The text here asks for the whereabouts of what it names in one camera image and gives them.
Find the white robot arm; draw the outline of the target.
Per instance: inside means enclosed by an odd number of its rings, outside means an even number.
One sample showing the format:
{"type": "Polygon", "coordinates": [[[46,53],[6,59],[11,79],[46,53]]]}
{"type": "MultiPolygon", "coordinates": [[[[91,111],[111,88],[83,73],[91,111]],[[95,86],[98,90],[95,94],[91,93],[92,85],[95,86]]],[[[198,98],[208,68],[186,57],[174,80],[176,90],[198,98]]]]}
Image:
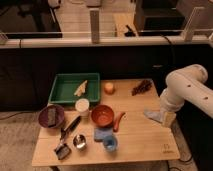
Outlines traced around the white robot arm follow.
{"type": "Polygon", "coordinates": [[[160,95],[162,125],[170,127],[186,101],[198,107],[213,119],[213,90],[205,86],[207,70],[193,64],[170,72],[165,79],[167,87],[160,95]]]}

